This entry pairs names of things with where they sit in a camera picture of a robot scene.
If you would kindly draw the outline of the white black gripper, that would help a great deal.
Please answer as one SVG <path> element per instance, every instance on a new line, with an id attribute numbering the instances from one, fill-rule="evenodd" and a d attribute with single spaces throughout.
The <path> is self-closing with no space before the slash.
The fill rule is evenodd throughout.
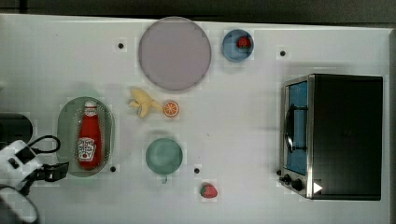
<path id="1" fill-rule="evenodd" d="M 0 183 L 15 189 L 21 189 L 22 183 L 36 170 L 38 180 L 56 182 L 66 178 L 68 169 L 68 162 L 43 165 L 37 154 L 22 140 L 0 150 Z"/>

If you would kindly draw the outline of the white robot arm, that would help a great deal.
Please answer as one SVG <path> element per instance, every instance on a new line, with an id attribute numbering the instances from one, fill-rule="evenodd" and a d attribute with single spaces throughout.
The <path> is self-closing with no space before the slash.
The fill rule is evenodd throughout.
<path id="1" fill-rule="evenodd" d="M 69 163 L 43 163 L 38 155 L 60 149 L 41 150 L 35 143 L 17 140 L 1 149 L 1 224 L 39 224 L 40 215 L 28 198 L 36 181 L 56 182 L 66 178 Z"/>

